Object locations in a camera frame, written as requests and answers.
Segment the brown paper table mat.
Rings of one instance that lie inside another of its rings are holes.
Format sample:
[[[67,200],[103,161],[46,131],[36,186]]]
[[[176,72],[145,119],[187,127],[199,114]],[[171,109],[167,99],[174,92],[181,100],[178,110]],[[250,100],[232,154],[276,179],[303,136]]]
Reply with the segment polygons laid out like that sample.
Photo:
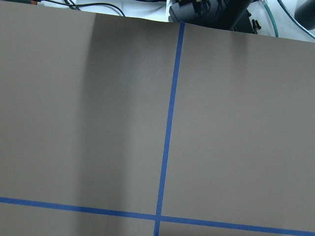
[[[0,3],[3,236],[312,236],[315,45]]]

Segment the black monitor base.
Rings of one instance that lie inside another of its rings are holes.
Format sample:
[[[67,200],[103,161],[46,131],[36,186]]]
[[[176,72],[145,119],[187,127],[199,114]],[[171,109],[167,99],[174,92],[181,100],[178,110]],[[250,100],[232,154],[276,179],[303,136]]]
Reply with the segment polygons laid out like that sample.
[[[169,9],[171,22],[251,33],[251,0],[174,0]]]

